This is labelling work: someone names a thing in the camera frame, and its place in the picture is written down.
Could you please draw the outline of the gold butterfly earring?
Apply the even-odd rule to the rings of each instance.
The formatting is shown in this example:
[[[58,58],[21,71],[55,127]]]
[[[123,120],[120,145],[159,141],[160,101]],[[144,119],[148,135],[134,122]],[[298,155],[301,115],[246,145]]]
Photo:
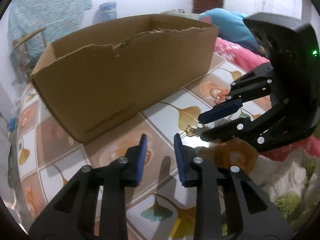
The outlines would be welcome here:
[[[208,126],[200,124],[197,126],[188,125],[185,129],[179,132],[181,138],[183,137],[200,137],[200,135],[208,130]]]

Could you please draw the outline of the pink floral blanket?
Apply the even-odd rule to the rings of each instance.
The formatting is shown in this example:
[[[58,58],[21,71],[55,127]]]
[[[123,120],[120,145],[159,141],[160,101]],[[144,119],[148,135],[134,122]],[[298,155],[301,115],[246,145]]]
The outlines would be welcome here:
[[[246,72],[253,70],[263,63],[269,63],[269,60],[265,57],[220,37],[216,39],[214,52],[241,67]],[[312,135],[291,145],[264,152],[262,155],[271,160],[284,161],[294,150],[303,150],[307,154],[319,158],[319,135]]]

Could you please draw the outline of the white green plush blanket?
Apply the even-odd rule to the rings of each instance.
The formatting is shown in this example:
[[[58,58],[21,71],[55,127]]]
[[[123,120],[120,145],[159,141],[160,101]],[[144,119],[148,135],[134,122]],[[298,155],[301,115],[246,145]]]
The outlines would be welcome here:
[[[319,158],[294,150],[284,161],[259,156],[250,178],[297,232],[319,204]]]

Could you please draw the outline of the blue quilt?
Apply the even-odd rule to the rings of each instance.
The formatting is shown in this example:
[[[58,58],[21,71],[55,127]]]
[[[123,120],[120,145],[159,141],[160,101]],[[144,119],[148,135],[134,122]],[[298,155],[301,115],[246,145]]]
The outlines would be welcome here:
[[[247,17],[245,14],[214,8],[201,13],[199,20],[218,26],[220,38],[239,44],[254,53],[262,54],[264,52],[262,46],[256,42],[253,34],[243,22],[243,19]]]

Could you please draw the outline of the ginkgo patterned bed sheet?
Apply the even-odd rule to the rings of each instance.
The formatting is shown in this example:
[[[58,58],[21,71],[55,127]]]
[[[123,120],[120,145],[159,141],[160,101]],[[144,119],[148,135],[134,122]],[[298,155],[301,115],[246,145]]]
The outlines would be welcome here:
[[[215,56],[203,78],[88,145],[50,114],[33,85],[22,95],[18,168],[32,239],[192,239],[196,189],[178,182],[174,136],[207,146],[187,128],[221,102],[229,82],[265,63],[258,56]]]

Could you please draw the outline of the grey blanket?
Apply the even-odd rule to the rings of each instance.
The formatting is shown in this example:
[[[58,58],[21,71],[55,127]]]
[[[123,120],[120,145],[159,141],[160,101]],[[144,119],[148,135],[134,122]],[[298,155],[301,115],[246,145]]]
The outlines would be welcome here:
[[[177,16],[177,17],[189,18],[197,21],[200,20],[199,14],[188,14],[185,12],[179,12],[174,10],[161,12],[161,15]]]

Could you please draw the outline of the brown cardboard box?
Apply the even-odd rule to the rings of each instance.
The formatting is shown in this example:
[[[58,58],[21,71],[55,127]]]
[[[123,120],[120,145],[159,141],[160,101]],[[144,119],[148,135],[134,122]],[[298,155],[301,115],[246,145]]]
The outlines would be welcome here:
[[[48,44],[31,80],[59,124],[87,144],[206,74],[218,33],[172,15],[118,18]]]

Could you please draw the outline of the water dispenser with bottle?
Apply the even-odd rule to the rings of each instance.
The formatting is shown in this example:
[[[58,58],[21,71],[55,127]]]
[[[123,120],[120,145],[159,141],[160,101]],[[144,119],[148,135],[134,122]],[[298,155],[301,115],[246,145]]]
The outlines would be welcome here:
[[[117,19],[117,3],[106,2],[99,5],[93,16],[93,24],[103,23]]]

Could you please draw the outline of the wooden chair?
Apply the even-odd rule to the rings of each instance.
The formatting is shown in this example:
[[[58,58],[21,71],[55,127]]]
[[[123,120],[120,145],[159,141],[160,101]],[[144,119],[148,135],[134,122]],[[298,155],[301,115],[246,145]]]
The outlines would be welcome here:
[[[33,68],[47,47],[45,30],[47,30],[46,27],[38,28],[12,42],[12,62],[26,79],[31,76]]]

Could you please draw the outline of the teal patterned wall cloth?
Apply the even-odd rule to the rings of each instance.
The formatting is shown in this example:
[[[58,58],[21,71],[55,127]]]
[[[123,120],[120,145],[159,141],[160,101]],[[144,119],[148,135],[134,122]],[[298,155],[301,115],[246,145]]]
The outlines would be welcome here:
[[[44,28],[47,43],[52,43],[80,29],[86,10],[92,0],[13,0],[8,23],[8,46],[24,34]]]

